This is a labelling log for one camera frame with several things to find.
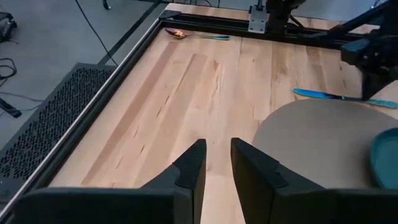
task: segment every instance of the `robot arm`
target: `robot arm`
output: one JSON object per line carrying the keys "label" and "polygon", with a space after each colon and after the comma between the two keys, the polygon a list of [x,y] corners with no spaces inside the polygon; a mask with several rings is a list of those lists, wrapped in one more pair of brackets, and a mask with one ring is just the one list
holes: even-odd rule
{"label": "robot arm", "polygon": [[[259,0],[257,6],[252,7],[265,15],[267,19],[263,34],[272,34],[279,37],[290,35],[291,29],[288,20],[292,10],[303,4],[305,0],[268,0],[266,9]],[[308,34],[307,28],[295,29],[293,33],[298,39],[312,40],[343,40],[349,36],[348,32],[364,25],[371,20],[384,16],[379,29],[372,30],[362,39],[350,40],[341,45],[341,60],[358,67],[363,74],[362,99],[368,100],[385,86],[398,79],[398,1],[391,0],[381,4],[354,19],[338,25],[330,30]]]}

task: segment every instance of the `wood grain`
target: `wood grain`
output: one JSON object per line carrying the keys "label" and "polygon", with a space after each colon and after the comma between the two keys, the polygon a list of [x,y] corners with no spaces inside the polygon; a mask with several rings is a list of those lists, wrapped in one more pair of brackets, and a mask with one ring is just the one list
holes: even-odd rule
{"label": "wood grain", "polygon": [[[247,12],[170,4],[168,9],[245,19]],[[299,18],[306,26],[338,22]],[[358,32],[370,28],[362,27]],[[208,155],[202,223],[244,223],[229,142],[251,142],[292,88],[359,96],[361,75],[340,52],[266,40],[229,41],[159,33],[50,186],[140,187],[198,138]],[[392,83],[376,97],[398,100]],[[398,111],[377,108],[395,118]]]}

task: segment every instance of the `metal bracket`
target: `metal bracket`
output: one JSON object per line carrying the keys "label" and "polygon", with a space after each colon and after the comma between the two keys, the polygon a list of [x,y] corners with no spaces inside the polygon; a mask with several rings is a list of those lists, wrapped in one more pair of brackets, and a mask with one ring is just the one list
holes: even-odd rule
{"label": "metal bracket", "polygon": [[248,31],[257,34],[265,34],[267,11],[264,8],[259,11],[256,9],[256,6],[250,6],[250,12],[251,13]]}

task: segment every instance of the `ventilation grille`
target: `ventilation grille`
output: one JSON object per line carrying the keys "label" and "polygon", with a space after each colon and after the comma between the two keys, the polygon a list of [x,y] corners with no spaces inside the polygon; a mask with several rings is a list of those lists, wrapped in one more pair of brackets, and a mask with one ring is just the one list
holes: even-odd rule
{"label": "ventilation grille", "polygon": [[0,178],[27,180],[114,69],[77,64],[0,151]]}

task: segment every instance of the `spoon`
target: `spoon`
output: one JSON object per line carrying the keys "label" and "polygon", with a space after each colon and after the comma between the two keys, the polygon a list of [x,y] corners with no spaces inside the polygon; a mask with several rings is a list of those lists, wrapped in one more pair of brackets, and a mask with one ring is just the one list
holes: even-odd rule
{"label": "spoon", "polygon": [[186,34],[178,29],[166,29],[166,32],[175,37],[176,39],[184,39],[190,36],[196,36],[196,37],[215,39],[215,40],[229,40],[229,36],[226,35]]}

